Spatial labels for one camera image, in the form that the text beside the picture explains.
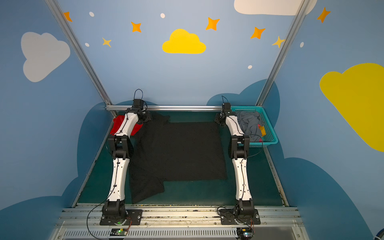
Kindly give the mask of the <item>black printed t shirt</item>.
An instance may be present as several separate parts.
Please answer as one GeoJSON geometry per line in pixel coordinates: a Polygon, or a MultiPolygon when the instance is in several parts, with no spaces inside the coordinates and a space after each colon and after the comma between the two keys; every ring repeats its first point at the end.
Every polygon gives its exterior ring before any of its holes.
{"type": "Polygon", "coordinates": [[[152,120],[134,135],[129,164],[133,204],[163,193],[165,182],[227,179],[219,125],[170,119],[152,113],[152,120]]]}

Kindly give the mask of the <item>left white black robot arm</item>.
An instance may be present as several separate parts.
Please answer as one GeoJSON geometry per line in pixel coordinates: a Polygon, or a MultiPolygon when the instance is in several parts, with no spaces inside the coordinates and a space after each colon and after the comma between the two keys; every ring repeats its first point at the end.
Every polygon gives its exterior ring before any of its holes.
{"type": "Polygon", "coordinates": [[[107,138],[109,153],[113,159],[113,174],[110,190],[102,209],[102,220],[107,224],[123,225],[128,219],[125,208],[125,183],[130,159],[134,154],[131,134],[137,124],[151,120],[143,107],[126,110],[114,120],[111,134],[107,138]]]}

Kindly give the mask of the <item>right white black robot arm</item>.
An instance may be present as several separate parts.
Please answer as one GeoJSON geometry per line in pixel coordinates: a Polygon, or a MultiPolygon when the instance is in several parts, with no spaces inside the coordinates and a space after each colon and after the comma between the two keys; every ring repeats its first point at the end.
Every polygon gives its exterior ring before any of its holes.
{"type": "Polygon", "coordinates": [[[223,110],[218,113],[215,121],[220,125],[226,125],[231,134],[229,157],[235,171],[237,201],[234,215],[235,217],[252,218],[255,215],[255,208],[247,173],[250,137],[242,131],[236,113],[231,110],[223,110]]]}

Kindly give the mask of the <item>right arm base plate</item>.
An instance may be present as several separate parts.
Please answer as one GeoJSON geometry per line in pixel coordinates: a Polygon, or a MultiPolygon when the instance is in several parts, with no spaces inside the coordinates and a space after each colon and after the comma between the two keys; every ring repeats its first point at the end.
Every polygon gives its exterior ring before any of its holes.
{"type": "Polygon", "coordinates": [[[217,214],[220,217],[222,225],[260,225],[261,219],[258,210],[253,214],[241,215],[233,209],[224,207],[217,208],[217,214]]]}

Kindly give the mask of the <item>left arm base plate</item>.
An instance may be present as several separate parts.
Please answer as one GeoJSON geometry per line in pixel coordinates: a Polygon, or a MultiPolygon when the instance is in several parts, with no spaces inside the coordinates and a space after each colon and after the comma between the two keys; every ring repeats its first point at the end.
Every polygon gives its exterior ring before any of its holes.
{"type": "Polygon", "coordinates": [[[101,226],[138,226],[141,223],[143,210],[128,209],[108,213],[102,212],[101,226]]]}

